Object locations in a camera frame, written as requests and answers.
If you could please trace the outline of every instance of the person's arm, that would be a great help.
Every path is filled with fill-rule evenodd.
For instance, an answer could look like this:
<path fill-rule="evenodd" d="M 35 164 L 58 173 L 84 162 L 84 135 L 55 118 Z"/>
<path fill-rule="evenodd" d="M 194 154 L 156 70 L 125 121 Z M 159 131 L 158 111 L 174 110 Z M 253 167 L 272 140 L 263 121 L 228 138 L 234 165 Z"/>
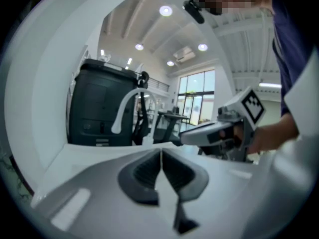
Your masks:
<path fill-rule="evenodd" d="M 257 128 L 248 154 L 277 149 L 287 140 L 297 138 L 298 134 L 294 118 L 286 113 L 278 123 Z"/>

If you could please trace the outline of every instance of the blue shirt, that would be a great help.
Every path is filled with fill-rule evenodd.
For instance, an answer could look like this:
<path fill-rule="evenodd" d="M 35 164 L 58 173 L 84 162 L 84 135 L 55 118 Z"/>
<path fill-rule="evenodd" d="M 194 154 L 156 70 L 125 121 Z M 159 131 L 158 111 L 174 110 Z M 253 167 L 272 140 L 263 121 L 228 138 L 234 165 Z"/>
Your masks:
<path fill-rule="evenodd" d="M 273 49 L 277 57 L 281 75 L 281 113 L 288 113 L 288 107 L 285 104 L 284 96 L 294 85 L 314 48 L 314 39 L 311 36 L 311 27 L 309 32 L 305 31 L 307 26 L 305 21 L 310 20 L 308 24 L 316 24 L 311 19 L 302 17 L 302 6 L 296 11 L 298 3 L 295 0 L 295 7 L 290 6 L 289 0 L 272 0 L 274 15 L 275 38 L 277 36 L 278 44 L 273 41 Z"/>

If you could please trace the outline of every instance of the fluorescent light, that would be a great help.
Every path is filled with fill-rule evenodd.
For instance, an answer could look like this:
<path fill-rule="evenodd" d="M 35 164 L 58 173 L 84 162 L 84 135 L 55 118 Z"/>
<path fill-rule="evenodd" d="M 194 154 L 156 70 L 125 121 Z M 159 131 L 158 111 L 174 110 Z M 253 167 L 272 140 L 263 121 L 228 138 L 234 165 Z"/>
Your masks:
<path fill-rule="evenodd" d="M 143 45 L 141 45 L 141 44 L 135 45 L 135 48 L 136 48 L 137 50 L 143 50 L 143 49 L 144 49 Z"/>
<path fill-rule="evenodd" d="M 206 51 L 206 50 L 208 49 L 208 47 L 207 47 L 206 44 L 202 43 L 202 44 L 200 44 L 200 45 L 198 46 L 198 49 L 199 49 L 200 51 Z"/>
<path fill-rule="evenodd" d="M 173 62 L 173 61 L 168 61 L 167 65 L 168 65 L 168 66 L 173 66 L 173 65 L 174 65 L 174 62 Z"/>
<path fill-rule="evenodd" d="M 145 97 L 145 98 L 148 98 L 148 97 L 149 97 L 149 95 L 145 95 L 144 97 Z M 141 98 L 141 97 L 139 97 L 139 99 L 140 99 L 140 98 Z"/>
<path fill-rule="evenodd" d="M 169 17 L 172 15 L 173 10 L 171 7 L 165 5 L 165 6 L 162 6 L 161 8 L 159 8 L 159 12 L 162 16 Z"/>
<path fill-rule="evenodd" d="M 259 83 L 259 87 L 265 87 L 265 88 L 276 88 L 281 89 L 281 84 L 274 84 L 274 83 Z"/>

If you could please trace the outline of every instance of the person's hand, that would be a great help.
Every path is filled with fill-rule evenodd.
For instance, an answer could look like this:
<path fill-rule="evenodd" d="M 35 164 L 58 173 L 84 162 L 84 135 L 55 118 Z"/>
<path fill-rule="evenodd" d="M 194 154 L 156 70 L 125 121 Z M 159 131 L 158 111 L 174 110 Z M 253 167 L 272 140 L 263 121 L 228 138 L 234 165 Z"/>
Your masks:
<path fill-rule="evenodd" d="M 253 153 L 257 153 L 261 150 L 261 131 L 262 129 L 257 128 L 255 131 L 255 135 L 254 135 L 254 139 L 252 144 L 249 146 L 247 154 L 253 154 Z M 225 132 L 222 130 L 219 132 L 220 138 L 223 139 L 225 138 Z M 241 125 L 237 125 L 234 127 L 234 140 L 235 143 L 237 143 L 236 145 L 240 146 L 242 140 L 244 137 L 244 130 L 243 130 L 243 126 Z"/>

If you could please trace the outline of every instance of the ceiling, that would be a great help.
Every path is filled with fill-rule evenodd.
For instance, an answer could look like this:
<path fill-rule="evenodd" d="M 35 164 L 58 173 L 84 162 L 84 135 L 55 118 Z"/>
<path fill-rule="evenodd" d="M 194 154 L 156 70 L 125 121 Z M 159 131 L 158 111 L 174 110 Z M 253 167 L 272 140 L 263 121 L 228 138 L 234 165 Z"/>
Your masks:
<path fill-rule="evenodd" d="M 126 0 L 115 8 L 102 25 L 101 35 L 141 43 L 162 64 L 167 75 L 177 76 L 186 71 L 198 70 L 202 65 L 213 63 L 211 53 L 197 49 L 207 43 L 197 23 L 175 5 L 168 4 L 173 14 L 163 17 L 159 8 L 167 5 L 161 0 Z M 264 100 L 280 100 L 280 89 L 260 88 L 258 84 L 280 83 L 279 67 L 272 50 L 274 30 L 269 12 L 250 9 L 240 13 L 221 16 L 208 15 L 209 25 L 218 37 L 220 46 L 232 71 L 236 91 L 252 86 Z M 173 54 L 184 47 L 190 47 L 196 57 L 184 63 L 177 63 Z M 167 61 L 174 61 L 169 67 Z M 125 67 L 126 54 L 112 54 L 112 63 Z M 131 69 L 142 61 L 135 61 Z"/>

